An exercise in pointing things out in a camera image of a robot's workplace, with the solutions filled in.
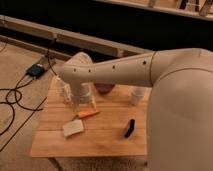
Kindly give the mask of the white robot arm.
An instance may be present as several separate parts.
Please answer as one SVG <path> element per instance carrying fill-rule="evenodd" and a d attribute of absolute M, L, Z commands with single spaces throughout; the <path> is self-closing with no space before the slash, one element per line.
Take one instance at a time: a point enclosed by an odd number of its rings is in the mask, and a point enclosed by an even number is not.
<path fill-rule="evenodd" d="M 100 63 L 80 52 L 59 77 L 77 103 L 88 99 L 90 82 L 150 87 L 149 171 L 213 171 L 213 52 L 173 49 Z"/>

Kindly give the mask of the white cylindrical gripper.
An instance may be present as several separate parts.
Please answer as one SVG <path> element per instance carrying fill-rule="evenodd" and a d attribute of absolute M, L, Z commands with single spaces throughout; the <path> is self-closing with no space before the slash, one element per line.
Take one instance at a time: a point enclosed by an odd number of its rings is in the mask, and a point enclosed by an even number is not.
<path fill-rule="evenodd" d="M 79 104 L 89 103 L 89 107 L 92 110 L 96 110 L 96 102 L 92 99 L 91 86 L 88 83 L 73 84 L 70 86 L 71 99 L 73 101 L 73 112 L 79 111 Z"/>

